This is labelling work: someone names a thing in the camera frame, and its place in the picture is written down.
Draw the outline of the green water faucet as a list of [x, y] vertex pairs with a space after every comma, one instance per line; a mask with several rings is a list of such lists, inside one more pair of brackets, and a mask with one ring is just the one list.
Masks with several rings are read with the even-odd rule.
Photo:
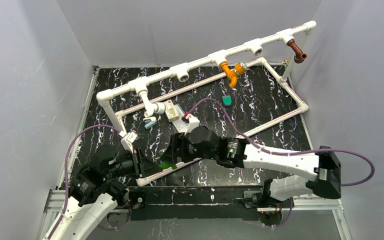
[[166, 150], [160, 150], [159, 151], [159, 159], [161, 161], [161, 164], [159, 164], [159, 166], [163, 169], [163, 170], [167, 170], [167, 169], [177, 169], [177, 165], [176, 165], [176, 160], [173, 160], [173, 157], [171, 156], [170, 153], [166, 153]]

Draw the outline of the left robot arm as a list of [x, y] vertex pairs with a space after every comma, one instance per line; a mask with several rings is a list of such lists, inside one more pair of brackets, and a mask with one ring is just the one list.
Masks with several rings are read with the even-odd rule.
[[45, 240], [84, 240], [112, 210], [143, 207], [143, 192], [130, 190], [119, 181], [132, 177], [138, 186], [151, 177], [160, 178], [163, 168], [149, 161], [140, 149], [119, 150], [106, 144], [73, 173], [66, 186], [63, 206], [44, 235]]

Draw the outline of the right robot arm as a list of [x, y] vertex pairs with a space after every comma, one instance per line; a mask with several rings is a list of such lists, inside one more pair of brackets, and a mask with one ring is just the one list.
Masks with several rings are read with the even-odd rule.
[[172, 165], [207, 159], [229, 169], [267, 169], [289, 175], [267, 179], [261, 193], [240, 199], [241, 204], [250, 208], [275, 207], [301, 195], [314, 194], [333, 200], [342, 196], [341, 163], [329, 147], [322, 147], [316, 153], [269, 148], [246, 138], [221, 137], [207, 127], [199, 126], [189, 133], [171, 135], [160, 159]]

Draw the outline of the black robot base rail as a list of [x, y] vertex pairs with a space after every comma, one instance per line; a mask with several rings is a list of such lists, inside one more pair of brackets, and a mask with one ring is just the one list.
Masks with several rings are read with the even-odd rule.
[[251, 186], [131, 187], [112, 212], [130, 213], [131, 220], [239, 219], [274, 227], [282, 222], [284, 203]]

